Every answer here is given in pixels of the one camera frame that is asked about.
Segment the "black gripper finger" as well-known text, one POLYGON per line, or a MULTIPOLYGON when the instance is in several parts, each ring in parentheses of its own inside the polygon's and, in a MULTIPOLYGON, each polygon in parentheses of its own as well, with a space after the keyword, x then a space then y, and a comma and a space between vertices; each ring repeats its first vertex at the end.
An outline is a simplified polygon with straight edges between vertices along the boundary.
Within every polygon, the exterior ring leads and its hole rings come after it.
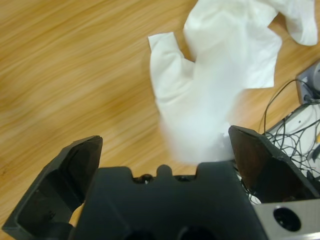
POLYGON ((64 147, 38 174, 2 230, 14 239, 68 239, 69 223, 99 167, 103 139, 95 135, 64 147))
POLYGON ((238 172, 261 203, 318 199, 319 191, 266 136, 232 125, 228 129, 238 172))

